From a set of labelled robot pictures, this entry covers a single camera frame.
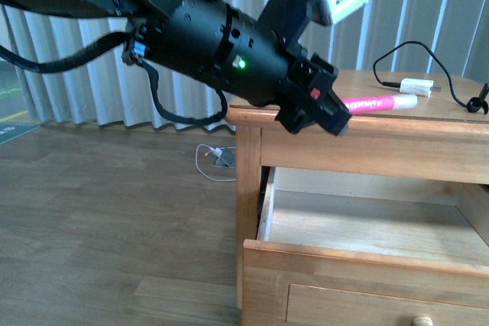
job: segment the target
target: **black cable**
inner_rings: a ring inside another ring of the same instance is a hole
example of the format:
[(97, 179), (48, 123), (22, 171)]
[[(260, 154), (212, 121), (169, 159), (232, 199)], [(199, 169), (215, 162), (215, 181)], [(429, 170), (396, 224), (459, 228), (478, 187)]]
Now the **black cable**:
[(30, 72), (42, 74), (62, 73), (87, 64), (102, 54), (112, 50), (114, 47), (124, 43), (130, 36), (130, 34), (126, 34), (125, 32), (106, 34), (77, 53), (49, 63), (35, 63), (34, 61), (26, 60), (23, 57), (12, 53), (10, 50), (5, 49), (2, 45), (0, 45), (0, 57), (7, 60), (9, 63)]
[(221, 100), (221, 111), (217, 114), (208, 118), (185, 118), (183, 116), (172, 114), (171, 112), (164, 109), (158, 98), (158, 80), (160, 79), (158, 71), (143, 60), (141, 60), (138, 65), (141, 68), (144, 68), (144, 70), (146, 70), (147, 72), (147, 76), (150, 80), (151, 96), (153, 97), (154, 107), (156, 107), (158, 113), (162, 118), (180, 124), (206, 126), (221, 121), (228, 113), (228, 102), (226, 100), (226, 97), (224, 96), (224, 93), (220, 89), (215, 89), (219, 96), (219, 99)]
[(453, 81), (452, 81), (452, 78), (450, 76), (449, 71), (443, 66), (443, 64), (440, 62), (440, 60), (438, 60), (438, 58), (436, 57), (435, 53), (433, 53), (432, 50), (426, 44), (424, 44), (423, 42), (419, 42), (419, 41), (406, 41), (406, 42), (403, 42), (402, 44), (396, 46), (395, 48), (393, 48), (391, 51), (389, 51), (385, 55), (383, 55), (383, 56), (379, 57), (377, 60), (375, 60), (374, 65), (372, 66), (372, 69), (373, 69), (374, 75), (375, 75), (375, 79), (381, 85), (383, 85), (385, 87), (400, 88), (400, 83), (397, 83), (397, 82), (382, 82), (381, 81), (381, 79), (379, 78), (379, 75), (377, 74), (377, 64), (381, 60), (383, 60), (386, 57), (388, 57), (389, 55), (391, 55), (394, 51), (396, 51), (396, 50), (400, 49), (402, 46), (405, 46), (405, 45), (408, 45), (408, 44), (415, 44), (415, 45), (423, 46), (425, 48), (425, 50), (428, 51), (429, 55), (436, 61), (436, 63), (438, 63), (438, 65), (440, 65), (440, 67), (443, 69), (443, 72), (445, 72), (445, 74), (446, 74), (446, 76), (447, 76), (447, 78), (449, 80), (450, 92), (452, 94), (453, 99), (461, 107), (467, 108), (467, 105), (464, 102), (462, 102), (460, 99), (458, 99), (457, 96), (455, 95), (455, 90), (453, 88)]

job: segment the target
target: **wooden nightstand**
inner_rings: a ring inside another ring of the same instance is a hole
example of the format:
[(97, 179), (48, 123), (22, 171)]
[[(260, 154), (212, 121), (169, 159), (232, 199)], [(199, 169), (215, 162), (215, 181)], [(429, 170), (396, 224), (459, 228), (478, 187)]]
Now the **wooden nightstand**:
[[(442, 75), (382, 77), (443, 90), (412, 110), (354, 116), (344, 137), (292, 135), (273, 106), (231, 103), (243, 324), (489, 324), (489, 117), (457, 105)], [(454, 84), (462, 101), (481, 89)], [(341, 71), (334, 90), (395, 93), (358, 71)]]

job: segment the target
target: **robotic arm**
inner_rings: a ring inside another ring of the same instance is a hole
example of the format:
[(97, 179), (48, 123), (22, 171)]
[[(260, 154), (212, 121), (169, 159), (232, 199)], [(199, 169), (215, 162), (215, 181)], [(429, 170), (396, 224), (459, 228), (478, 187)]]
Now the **robotic arm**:
[[(127, 18), (127, 33), (103, 37), (88, 50), (60, 62), (36, 64), (4, 48), (0, 48), (0, 56), (31, 71), (55, 73), (83, 65), (124, 42), (124, 61), (148, 71), (154, 102), (162, 115), (165, 111), (157, 100), (157, 73), (144, 59), (216, 89), (223, 107), (216, 115), (218, 119), (224, 117), (226, 109), (222, 90), (252, 105), (279, 105), (277, 120), (293, 134), (317, 123), (338, 135), (350, 118), (348, 109), (332, 91), (338, 70), (317, 55), (308, 59), (307, 50), (298, 40), (310, 21), (335, 24), (368, 0), (270, 0), (257, 20), (222, 0), (0, 2), (68, 18)], [(164, 117), (181, 122), (174, 115)]]

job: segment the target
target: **vertical blind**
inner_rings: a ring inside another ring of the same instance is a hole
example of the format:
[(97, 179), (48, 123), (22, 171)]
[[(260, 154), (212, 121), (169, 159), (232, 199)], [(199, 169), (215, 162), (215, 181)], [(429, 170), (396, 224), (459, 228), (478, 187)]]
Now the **vertical blind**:
[[(225, 0), (257, 18), (267, 0)], [(109, 31), (125, 29), (125, 20), (70, 20), (5, 7), (13, 47), (23, 57), (45, 62), (74, 53)], [(405, 40), (428, 44), (450, 73), (489, 82), (488, 0), (371, 0), (333, 27), (310, 24), (301, 44), (340, 69), (371, 69), (372, 63)], [(178, 115), (204, 117), (219, 110), (212, 89), (171, 70), (160, 72), (161, 103)], [(407, 46), (379, 69), (440, 73), (425, 50)], [(41, 121), (150, 122), (162, 127), (151, 100), (145, 72), (121, 61), (121, 47), (87, 66), (58, 75), (18, 70), (31, 116)], [(208, 129), (225, 124), (221, 122)], [(185, 125), (175, 124), (176, 128)]]

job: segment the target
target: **open drawer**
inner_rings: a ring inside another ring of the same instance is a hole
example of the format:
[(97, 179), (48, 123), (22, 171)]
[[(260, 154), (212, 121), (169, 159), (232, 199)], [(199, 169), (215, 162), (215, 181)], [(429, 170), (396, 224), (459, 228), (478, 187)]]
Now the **open drawer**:
[(488, 326), (487, 243), (483, 186), (272, 169), (242, 323)]

